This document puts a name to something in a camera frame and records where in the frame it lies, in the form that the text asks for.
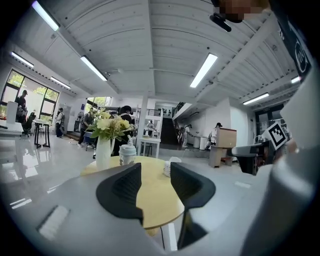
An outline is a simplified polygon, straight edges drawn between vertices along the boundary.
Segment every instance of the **white column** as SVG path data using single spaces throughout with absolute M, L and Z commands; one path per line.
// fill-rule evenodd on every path
M 139 117 L 138 134 L 137 134 L 137 138 L 136 138 L 136 142 L 137 142 L 136 145 L 138 146 L 138 153 L 137 153 L 138 156 L 140 156 L 140 152 L 141 152 L 141 142 L 139 139 L 141 139 L 142 135 L 144 134 L 147 105 L 148 105 L 148 95 L 144 95 L 143 99 L 142 99 L 141 112 L 140 112 L 140 117 Z

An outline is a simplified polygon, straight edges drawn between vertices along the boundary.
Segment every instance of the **person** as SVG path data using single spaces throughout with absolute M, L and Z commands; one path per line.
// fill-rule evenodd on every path
M 193 135 L 190 133 L 190 128 L 192 129 L 192 125 L 191 124 L 188 124 L 188 125 L 184 126 L 183 138 L 182 138 L 183 139 L 183 144 L 182 144 L 183 148 L 187 148 L 188 147 L 188 145 L 187 145 L 187 143 L 188 143 L 188 135 L 193 137 Z
M 211 145 L 216 145 L 217 142 L 217 129 L 221 128 L 222 125 L 220 122 L 216 123 L 215 128 L 210 132 L 208 140 L 206 142 L 206 149 L 209 149 Z
M 154 124 L 153 124 L 152 120 L 150 120 L 150 121 L 148 122 L 148 124 L 146 125 L 146 127 L 148 128 L 148 135 L 149 135 L 149 137 L 151 137 L 151 136 L 152 136 L 152 132 L 153 132 L 153 130 L 154 130 Z
M 61 121 L 64 117 L 64 109 L 61 107 L 59 108 L 59 112 L 57 113 L 56 117 L 55 117 L 55 135 L 58 137 L 58 138 L 61 138 L 63 133 L 62 131 L 60 130 L 60 127 L 61 127 Z
M 127 120 L 129 122 L 129 124 L 132 124 L 132 118 L 131 118 L 130 114 L 131 114 L 131 107 L 130 106 L 126 105 L 120 109 L 120 117 L 123 120 Z M 124 133 L 124 136 L 121 136 L 121 141 L 119 141 L 117 139 L 115 140 L 114 149 L 113 149 L 113 156 L 119 156 L 120 147 L 122 145 L 128 143 L 128 140 L 129 140 L 128 135 L 129 134 L 130 134 L 130 132 L 127 131 Z
M 89 127 L 89 125 L 92 125 L 93 121 L 94 121 L 94 108 L 91 107 L 89 112 L 83 116 L 81 121 L 80 138 L 78 142 L 79 148 L 83 147 L 82 142 L 84 141 L 84 138 L 85 138 L 86 129 Z
M 22 95 L 17 97 L 14 102 L 18 103 L 18 108 L 16 110 L 15 119 L 18 123 L 24 123 L 27 115 L 27 107 L 26 107 L 26 95 L 28 95 L 27 90 L 23 90 Z

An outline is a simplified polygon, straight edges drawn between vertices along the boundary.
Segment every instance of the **office chair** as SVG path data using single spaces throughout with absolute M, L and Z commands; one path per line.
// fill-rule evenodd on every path
M 36 118 L 36 115 L 34 112 L 32 112 L 28 118 L 28 120 L 22 124 L 23 128 L 23 134 L 27 135 L 29 138 L 29 135 L 31 135 L 31 127 L 32 127 L 32 121 Z

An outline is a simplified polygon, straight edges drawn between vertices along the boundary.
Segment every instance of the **yellow tabletop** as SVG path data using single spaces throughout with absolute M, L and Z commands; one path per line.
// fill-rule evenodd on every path
M 141 188 L 136 196 L 136 206 L 143 210 L 143 227 L 155 229 L 164 226 L 184 212 L 184 205 L 171 185 L 170 178 L 164 175 L 165 161 L 146 156 L 137 156 L 141 163 Z M 110 168 L 118 167 L 119 157 L 110 158 Z M 90 163 L 81 175 L 97 172 L 96 161 Z

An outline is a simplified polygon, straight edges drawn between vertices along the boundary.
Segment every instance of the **white vase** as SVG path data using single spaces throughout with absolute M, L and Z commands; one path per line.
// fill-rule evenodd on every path
M 98 143 L 95 150 L 95 162 L 97 171 L 109 169 L 111 153 L 114 150 L 115 139 L 110 142 L 110 139 L 98 138 Z

